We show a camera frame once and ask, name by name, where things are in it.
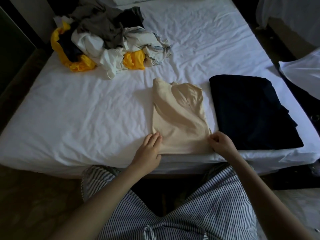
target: floor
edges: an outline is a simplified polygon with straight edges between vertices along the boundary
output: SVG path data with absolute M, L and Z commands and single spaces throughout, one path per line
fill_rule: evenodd
M 256 29 L 255 24 L 249 25 L 274 64 L 280 60 L 293 59 L 272 33 Z M 41 54 L 34 58 L 36 65 L 34 68 L 31 66 L 33 71 L 28 73 L 28 78 L 20 81 L 27 80 L 32 84 L 48 57 L 45 53 Z M 3 116 L 2 125 L 10 118 L 18 104 L 6 105 L 0 100 L 0 107 L 6 108 L 8 112 L 7 116 Z M 162 216 L 181 204 L 186 195 L 197 187 L 200 178 L 143 179 L 134 186 L 134 191 L 151 210 Z M 274 183 L 272 176 L 265 176 L 263 179 L 270 186 Z M 153 186 L 151 188 L 155 195 L 152 199 L 142 193 L 147 185 Z M 3 240 L 46 239 L 81 203 L 80 180 L 61 179 L 0 166 L 0 236 Z

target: dark floor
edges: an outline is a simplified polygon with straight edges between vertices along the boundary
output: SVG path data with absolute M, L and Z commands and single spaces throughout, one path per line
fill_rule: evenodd
M 249 26 L 276 66 L 278 61 L 294 60 L 270 30 L 256 29 L 254 22 Z M 8 97 L 15 97 L 16 103 L 6 104 L 5 100 L 0 100 L 0 110 L 6 111 L 0 121 L 2 128 L 45 64 L 48 56 L 40 53 L 33 58 L 36 65 L 31 66 L 28 77 L 17 80 L 6 91 Z M 202 175 L 183 179 L 142 179 L 133 190 L 156 215 L 163 216 L 179 206 L 200 185 L 201 179 Z M 319 187 L 318 178 L 312 177 L 308 166 L 284 169 L 262 179 L 275 190 Z M 79 180 L 0 166 L 1 239 L 46 239 L 81 203 Z

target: white bed sheet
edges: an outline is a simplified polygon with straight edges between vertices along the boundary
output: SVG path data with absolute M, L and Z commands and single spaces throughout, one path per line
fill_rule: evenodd
M 270 17 L 281 19 L 291 30 L 320 47 L 320 0 L 259 0 L 256 18 L 266 27 Z
M 93 164 L 126 167 L 151 132 L 156 77 L 200 86 L 208 125 L 216 131 L 209 78 L 218 74 L 266 77 L 298 124 L 302 148 L 241 151 L 257 172 L 320 157 L 317 132 L 231 0 L 135 5 L 144 13 L 145 27 L 170 40 L 172 56 L 144 71 L 105 80 L 101 68 L 70 72 L 53 53 L 0 137 L 0 164 L 58 176 L 78 176 Z M 223 159 L 215 153 L 164 155 L 154 173 L 200 173 L 218 161 Z

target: striped pants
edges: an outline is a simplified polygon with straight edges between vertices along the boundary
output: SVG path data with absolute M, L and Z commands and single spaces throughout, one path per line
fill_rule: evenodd
M 82 179 L 86 201 L 120 173 L 108 166 L 90 167 Z M 97 239 L 258 239 L 256 216 L 234 169 L 214 164 L 206 182 L 164 217 L 156 216 L 129 190 Z

